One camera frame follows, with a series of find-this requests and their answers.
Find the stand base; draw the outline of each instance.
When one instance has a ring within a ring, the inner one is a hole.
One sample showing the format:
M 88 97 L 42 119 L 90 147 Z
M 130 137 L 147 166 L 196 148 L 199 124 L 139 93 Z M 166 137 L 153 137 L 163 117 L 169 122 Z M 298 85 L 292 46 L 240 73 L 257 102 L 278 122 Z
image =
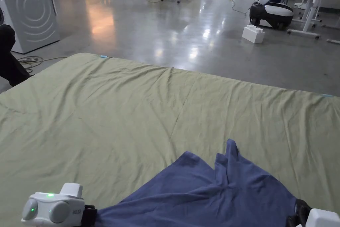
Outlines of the stand base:
M 334 44 L 339 44 L 340 45 L 340 41 L 338 40 L 332 40 L 332 39 L 327 39 L 328 43 L 334 43 Z
M 302 30 L 296 30 L 296 29 L 288 29 L 287 33 L 288 34 L 294 33 L 294 34 L 304 36 L 304 37 L 315 37 L 315 39 L 320 38 L 320 34 L 312 33 L 312 32 L 304 32 Z

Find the white robot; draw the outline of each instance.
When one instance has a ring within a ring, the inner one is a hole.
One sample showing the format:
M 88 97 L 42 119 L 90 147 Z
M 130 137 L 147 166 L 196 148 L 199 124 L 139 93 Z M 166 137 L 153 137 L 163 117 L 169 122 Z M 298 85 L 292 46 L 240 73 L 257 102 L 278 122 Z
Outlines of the white robot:
M 258 0 L 255 2 L 249 12 L 250 23 L 259 26 L 261 20 L 266 20 L 275 29 L 282 30 L 288 27 L 293 19 L 293 9 L 284 3 L 275 2 L 277 1 Z

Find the white toy brick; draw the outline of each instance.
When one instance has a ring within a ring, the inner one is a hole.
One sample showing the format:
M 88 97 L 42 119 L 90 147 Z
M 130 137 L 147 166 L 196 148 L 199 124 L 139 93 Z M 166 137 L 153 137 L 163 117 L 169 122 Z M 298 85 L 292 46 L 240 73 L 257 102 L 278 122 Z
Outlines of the white toy brick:
M 257 28 L 254 25 L 247 25 L 243 29 L 242 37 L 250 42 L 257 44 L 263 42 L 265 32 L 261 28 Z

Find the bed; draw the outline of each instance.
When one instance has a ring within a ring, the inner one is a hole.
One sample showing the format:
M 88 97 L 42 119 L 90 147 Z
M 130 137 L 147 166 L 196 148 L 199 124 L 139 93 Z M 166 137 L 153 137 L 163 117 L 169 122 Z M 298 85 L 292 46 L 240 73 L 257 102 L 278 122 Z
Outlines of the bed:
M 0 95 L 0 218 L 36 191 L 84 186 L 118 203 L 190 151 L 213 167 L 226 141 L 311 207 L 340 213 L 340 99 L 93 54 Z

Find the polished gray floor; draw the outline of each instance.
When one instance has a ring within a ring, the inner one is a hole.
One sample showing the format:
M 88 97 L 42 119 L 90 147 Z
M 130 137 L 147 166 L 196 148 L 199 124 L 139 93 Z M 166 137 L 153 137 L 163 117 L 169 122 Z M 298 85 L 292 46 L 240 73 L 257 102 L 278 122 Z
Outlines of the polished gray floor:
M 316 41 L 265 28 L 264 42 L 255 45 L 242 38 L 249 15 L 232 10 L 231 0 L 54 1 L 61 41 L 28 55 L 49 59 L 94 53 L 340 96 L 340 45 L 326 42 L 328 37 L 339 40 L 337 31 L 319 26 L 315 30 L 322 38 Z M 246 12 L 254 0 L 234 1 L 234 9 Z M 338 18 L 320 16 L 324 23 Z M 34 73 L 55 61 L 44 62 Z M 8 88 L 0 80 L 0 90 Z

